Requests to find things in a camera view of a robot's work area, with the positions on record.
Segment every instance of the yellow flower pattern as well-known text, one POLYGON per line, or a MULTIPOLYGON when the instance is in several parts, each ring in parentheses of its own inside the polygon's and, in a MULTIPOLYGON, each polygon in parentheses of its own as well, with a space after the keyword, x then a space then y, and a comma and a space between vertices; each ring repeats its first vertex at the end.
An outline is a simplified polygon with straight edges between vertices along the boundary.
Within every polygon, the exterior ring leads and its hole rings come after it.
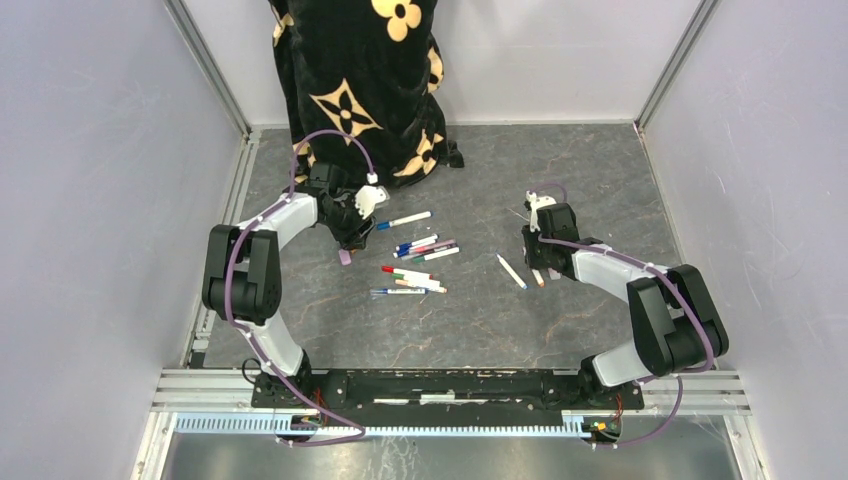
MULTIPOLYGON (((371 115, 362 108, 362 105, 353 96, 353 92, 347 84, 347 79, 343 79, 339 88, 333 92, 326 95, 309 96, 330 117, 333 125, 339 131, 358 137, 360 133, 369 128, 383 129, 383 127, 377 125, 377 122, 371 118, 371 115)), ((345 137, 345 143, 350 145, 350 139, 345 137)))
POLYGON ((430 47, 427 58, 430 59, 430 79, 427 80, 427 93, 433 93, 439 89, 442 79, 445 78, 445 67, 435 48, 430 47))
MULTIPOLYGON (((436 134, 436 137, 442 139, 439 134, 436 134)), ((394 176, 405 177, 422 169, 425 174, 429 174, 436 166, 436 159, 433 158, 433 142, 427 138, 426 130, 421 130, 421 141, 418 143, 418 149, 415 153, 417 155, 406 163, 403 170, 395 172, 394 176)))
POLYGON ((289 13, 283 15, 283 18, 280 18, 280 14, 276 8, 271 7, 271 10, 274 11, 274 16, 277 17, 277 25, 274 26, 274 46, 276 47, 280 38, 283 36, 283 32, 286 31, 286 27, 294 25, 294 18, 289 13))
POLYGON ((389 19, 386 29, 389 38, 396 42, 402 42, 410 28, 418 28, 421 24, 421 7, 412 0, 371 0, 371 6, 377 15, 389 19))

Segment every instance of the pile of markers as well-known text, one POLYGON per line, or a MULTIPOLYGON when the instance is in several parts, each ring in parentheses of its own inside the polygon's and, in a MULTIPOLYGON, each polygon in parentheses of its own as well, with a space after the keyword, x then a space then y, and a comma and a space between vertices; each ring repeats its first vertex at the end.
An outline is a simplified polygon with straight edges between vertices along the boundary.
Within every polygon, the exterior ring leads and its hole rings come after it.
MULTIPOLYGON (((386 230, 397 225, 430 218, 432 215, 432 212, 429 211, 422 212, 417 215, 380 223, 377 225, 377 229, 386 230)), ((439 236, 434 234, 420 240, 402 243, 395 247, 392 255, 404 261, 411 260, 413 264, 420 264, 459 253, 459 245, 456 244, 456 240, 443 242, 439 242, 438 240, 439 236)), ((429 273, 389 266, 384 266, 382 269, 392 276, 395 284, 406 288, 374 288, 371 289, 371 295, 424 295, 430 292, 448 292, 447 288, 443 287, 440 281, 434 280, 433 275, 429 273)))
POLYGON ((456 240, 437 242, 438 240, 439 235, 434 234, 414 242, 401 243, 395 247, 395 252, 392 255, 401 260, 412 260, 412 263, 424 263, 428 260, 459 253, 459 245, 456 244, 456 240))
POLYGON ((372 288, 371 295, 425 295, 430 292, 448 293, 433 275, 423 272, 413 272, 402 268, 384 266, 382 270, 392 276, 395 283, 407 288, 372 288))

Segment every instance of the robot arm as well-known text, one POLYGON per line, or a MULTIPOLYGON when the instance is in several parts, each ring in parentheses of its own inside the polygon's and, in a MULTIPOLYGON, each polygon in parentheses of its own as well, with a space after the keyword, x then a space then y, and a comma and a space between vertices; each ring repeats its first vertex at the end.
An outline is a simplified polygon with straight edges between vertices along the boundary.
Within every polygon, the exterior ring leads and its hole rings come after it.
MULTIPOLYGON (((253 338, 268 359, 287 376, 300 377, 309 370, 308 357, 295 343, 280 314, 282 275, 280 251, 300 232, 322 223, 345 250, 365 248, 374 228, 372 214, 388 199, 381 187, 366 185, 354 192, 344 188, 347 178, 340 168, 316 163, 310 178, 296 189, 285 208, 240 224, 217 225, 209 234, 202 301, 221 318, 224 313, 224 281, 233 244, 254 220, 258 225, 248 234, 236 259, 246 270, 233 272, 232 307, 241 331, 253 338)), ((288 197, 280 196, 279 201, 288 197)))
MULTIPOLYGON (((525 206, 530 210, 530 224, 522 234, 530 268, 552 268, 572 280, 595 285, 630 306, 633 339, 581 363, 580 376, 588 395, 632 380, 679 372, 706 360, 694 327, 678 313, 681 305, 653 273, 607 255, 611 248, 600 240, 581 239, 576 215, 568 204, 528 193, 525 206), (543 239, 592 248, 570 248, 543 239)), ((665 274, 692 307, 714 355, 726 353, 727 333, 700 272, 690 265, 651 266, 665 274)))

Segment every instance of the cable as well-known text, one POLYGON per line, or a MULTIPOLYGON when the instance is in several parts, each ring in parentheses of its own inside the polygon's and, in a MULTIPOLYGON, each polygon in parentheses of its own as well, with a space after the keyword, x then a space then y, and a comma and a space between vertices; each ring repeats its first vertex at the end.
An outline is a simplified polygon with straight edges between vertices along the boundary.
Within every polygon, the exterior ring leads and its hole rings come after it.
MULTIPOLYGON (((597 247, 597 246, 594 246, 594 245, 580 245, 579 243, 567 242, 565 240, 556 240, 554 238, 545 238, 545 237, 542 237, 541 235, 539 236, 539 241, 542 242, 542 243, 562 245, 562 246, 565 246, 565 247, 568 247, 568 248, 574 248, 574 249, 577 249, 577 250, 586 250, 586 251, 589 251, 589 252, 600 253, 601 255, 607 255, 607 256, 610 256, 610 257, 613 257, 613 258, 617 258, 618 260, 621 260, 624 263, 633 265, 636 268, 641 268, 641 269, 651 273, 652 275, 656 276, 660 280, 660 282, 662 282, 663 285, 665 285, 665 287, 668 289, 668 291, 671 292, 671 294, 674 296, 675 300, 677 300, 677 303, 680 304, 681 308, 683 308, 683 312, 686 314, 686 318, 688 318, 689 321, 692 323, 692 327, 695 329, 695 332, 698 334, 698 338, 701 339, 701 344, 703 345, 704 351, 706 352, 707 359, 702 366, 697 367, 697 368, 685 369, 684 371, 691 372, 691 373, 701 373, 701 372, 706 372, 706 371, 710 370, 711 368, 713 368, 713 364, 715 363, 715 354, 713 353, 712 343, 710 343, 710 339, 707 337, 707 332, 704 331, 704 327, 701 326, 701 322, 698 321, 698 317, 695 315, 695 312, 692 310, 692 307, 689 306, 689 303, 686 302, 686 299, 683 298, 683 295, 680 294, 680 292, 677 290, 677 287, 675 287, 674 284, 671 283, 671 280, 669 280, 668 277, 666 277, 664 273, 662 273, 661 271, 654 268, 653 264, 647 264, 647 263, 645 263, 641 260, 637 260, 633 257, 629 257, 627 255, 624 255, 623 253, 618 253, 615 250, 604 249, 604 248, 600 248, 600 247, 597 247)), ((653 380, 654 378, 655 377, 653 377, 653 376, 646 377, 644 379, 641 379, 641 381, 646 382, 646 381, 653 380)))
POLYGON ((294 151, 294 154, 292 155, 291 169, 290 169, 290 172, 289 172, 289 176, 290 176, 290 179, 289 179, 290 182, 289 182, 289 187, 288 187, 289 194, 285 198, 283 198, 282 200, 279 200, 276 203, 274 203, 273 205, 271 205, 270 207, 266 208, 262 213, 260 213, 256 217, 254 217, 254 219, 246 227, 244 227, 244 229, 242 229, 241 233, 239 234, 238 238, 236 239, 236 243, 233 245, 233 251, 232 251, 232 253, 230 253, 230 258, 227 262, 226 276, 224 278, 224 315, 226 316, 225 320, 227 321, 227 323, 230 324, 230 326, 232 326, 236 330, 240 331, 245 336, 245 338, 247 338, 247 341, 250 344, 251 348, 253 348, 253 351, 256 352, 256 355, 259 357, 259 361, 261 362, 261 365, 271 369, 271 371, 274 373, 274 375, 276 375, 280 379, 280 381, 283 382, 283 385, 285 385, 286 388, 288 388, 292 392, 292 394, 294 394, 294 396, 297 397, 298 400, 300 400, 304 404, 308 405, 311 408, 314 408, 315 410, 318 410, 323 415, 326 415, 326 416, 338 421, 339 423, 342 423, 342 424, 347 425, 351 428, 359 430, 358 433, 353 434, 353 435, 349 435, 347 437, 332 438, 332 439, 329 439, 329 440, 320 440, 320 441, 317 441, 317 442, 302 442, 302 443, 296 443, 296 442, 293 442, 293 441, 288 442, 289 446, 298 446, 298 447, 320 447, 320 446, 325 446, 325 445, 337 445, 337 444, 340 444, 340 443, 347 443, 347 442, 351 442, 351 441, 354 441, 354 440, 358 440, 358 439, 365 436, 365 427, 359 425, 358 423, 354 422, 353 420, 349 420, 345 417, 342 417, 341 415, 333 413, 330 410, 328 410, 327 408, 324 408, 321 405, 318 405, 317 403, 310 400, 306 395, 303 394, 303 392, 298 390, 298 388, 291 382, 291 380, 288 379, 288 377, 282 372, 282 370, 280 370, 280 368, 277 365, 275 365, 273 362, 271 362, 271 360, 268 358, 268 355, 262 349, 262 346, 259 345, 259 343, 256 341, 255 335, 249 334, 250 329, 247 328, 244 325, 240 325, 240 324, 236 323, 235 317, 233 316, 233 298, 232 298, 232 296, 233 296, 233 272, 235 271, 236 259, 238 258, 238 254, 241 251, 241 247, 242 247, 242 245, 244 245, 244 242, 247 239, 247 236, 250 234, 250 232, 252 232, 253 229, 256 228, 260 223, 262 223, 262 220, 265 217, 278 212, 280 209, 282 209, 283 207, 285 207, 286 205, 288 205, 291 202, 291 199, 294 196, 294 185, 295 185, 294 177, 295 177, 295 171, 296 171, 296 168, 297 168, 297 157, 300 154, 300 150, 303 148, 304 145, 307 144, 307 142, 309 140, 311 140, 311 139, 313 139, 317 136, 320 136, 320 135, 338 135, 338 136, 345 137, 345 138, 349 139, 350 141, 352 141, 357 147, 359 147, 359 150, 362 151, 362 154, 365 156, 365 161, 368 163, 369 173, 374 174, 374 165, 371 163, 371 157, 368 155, 368 152, 365 150, 365 146, 362 145, 362 143, 359 140, 357 140, 356 137, 354 137, 353 135, 350 135, 350 134, 347 134, 347 133, 344 133, 344 132, 340 132, 338 130, 318 130, 318 131, 312 132, 309 135, 307 135, 306 137, 304 137, 303 140, 300 141, 299 145, 297 146, 297 148, 294 151))
POLYGON ((241 376, 244 377, 245 381, 251 385, 256 385, 256 380, 251 380, 247 378, 247 372, 245 371, 245 367, 247 367, 247 362, 256 362, 256 365, 259 368, 262 368, 262 364, 259 363, 259 360, 255 358, 245 358, 243 362, 241 362, 241 376))
POLYGON ((592 443, 592 448, 604 448, 608 450, 614 450, 621 447, 630 447, 633 445, 638 445, 642 442, 647 442, 648 440, 651 440, 652 438, 664 432, 665 429, 668 428, 668 426, 671 424, 671 421, 674 420, 674 417, 677 416, 677 411, 680 410, 680 404, 683 402, 683 379, 680 378, 680 375, 675 375, 675 377, 677 377, 677 401, 674 402, 674 407, 672 407, 671 413, 668 414, 668 417, 663 420, 663 423, 661 423, 660 426, 656 428, 656 430, 639 438, 634 438, 633 440, 626 440, 624 442, 617 442, 612 445, 607 445, 603 443, 592 443))
POLYGON ((359 147, 359 150, 362 152, 362 156, 365 157, 365 163, 368 164, 368 173, 372 175, 375 173, 374 164, 371 162, 371 156, 368 155, 368 151, 365 150, 365 146, 362 145, 362 143, 357 140, 356 137, 354 137, 353 135, 349 135, 345 132, 340 132, 338 130, 316 130, 310 133, 309 135, 303 137, 303 140, 298 142, 297 148, 295 148, 294 150, 294 155, 292 156, 291 171, 289 172, 289 198, 294 195, 294 177, 295 173, 297 172, 297 157, 298 155, 300 155, 300 151, 309 143, 309 140, 312 140, 313 138, 319 137, 321 135, 338 135, 351 140, 354 144, 356 144, 357 147, 359 147))
POLYGON ((565 189, 565 185, 559 182, 548 182, 548 183, 540 183, 534 187, 531 187, 528 192, 536 193, 537 190, 543 190, 545 188, 558 188, 560 192, 562 192, 562 203, 566 203, 568 201, 568 191, 565 189))

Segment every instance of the pen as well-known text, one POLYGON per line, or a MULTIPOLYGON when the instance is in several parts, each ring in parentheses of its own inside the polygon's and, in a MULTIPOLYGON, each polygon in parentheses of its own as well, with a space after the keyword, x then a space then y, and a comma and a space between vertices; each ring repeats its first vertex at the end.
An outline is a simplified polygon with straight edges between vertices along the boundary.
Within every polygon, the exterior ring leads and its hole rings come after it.
POLYGON ((420 247, 421 245, 429 245, 430 240, 433 240, 433 243, 436 243, 436 240, 439 239, 438 234, 430 235, 429 237, 422 238, 420 240, 416 240, 414 242, 401 243, 397 247, 395 247, 395 251, 399 252, 401 250, 409 250, 412 247, 420 247))
POLYGON ((425 280, 433 278, 433 276, 430 275, 429 273, 414 272, 412 270, 404 270, 402 268, 383 266, 383 267, 381 267, 381 269, 386 273, 399 273, 401 275, 408 276, 408 277, 421 277, 425 280))
POLYGON ((447 250, 435 253, 428 253, 427 255, 421 255, 412 259, 413 263, 423 263, 430 260, 435 260, 437 258, 446 257, 448 255, 453 255, 454 253, 459 253, 459 247, 449 248, 447 250))
POLYGON ((401 275, 400 273, 393 273, 392 278, 394 278, 396 280, 404 280, 404 281, 407 281, 409 283, 414 283, 415 285, 412 285, 414 287, 430 288, 430 287, 441 287, 442 286, 442 282, 440 282, 438 280, 427 280, 426 278, 420 278, 420 277, 408 277, 406 275, 401 275))
POLYGON ((408 281, 408 280, 395 280, 395 283, 397 283, 398 285, 403 285, 404 287, 422 287, 422 288, 426 288, 427 290, 429 290, 431 292, 448 293, 448 289, 444 288, 444 287, 435 287, 435 286, 428 287, 426 285, 418 285, 417 282, 412 282, 412 281, 408 281))
POLYGON ((519 277, 518 274, 515 273, 515 270, 513 270, 512 267, 508 263, 506 263, 506 260, 504 260, 504 258, 501 256, 501 254, 496 253, 495 255, 498 256, 498 261, 501 262, 501 265, 503 265, 504 270, 506 270, 506 272, 509 273, 509 276, 512 277, 513 280, 515 280, 515 283, 517 283, 518 286, 523 288, 524 290, 527 290, 527 284, 524 283, 524 280, 522 280, 521 277, 519 277))
POLYGON ((423 288, 372 288, 371 295, 424 295, 423 288))
POLYGON ((397 220, 389 220, 388 222, 382 222, 377 224, 377 230, 388 230, 389 228, 396 227, 398 225, 403 225, 404 223, 414 222, 416 220, 423 220, 425 218, 430 218, 433 216, 433 212, 426 211, 421 213, 416 213, 415 215, 410 215, 408 217, 398 218, 397 220))

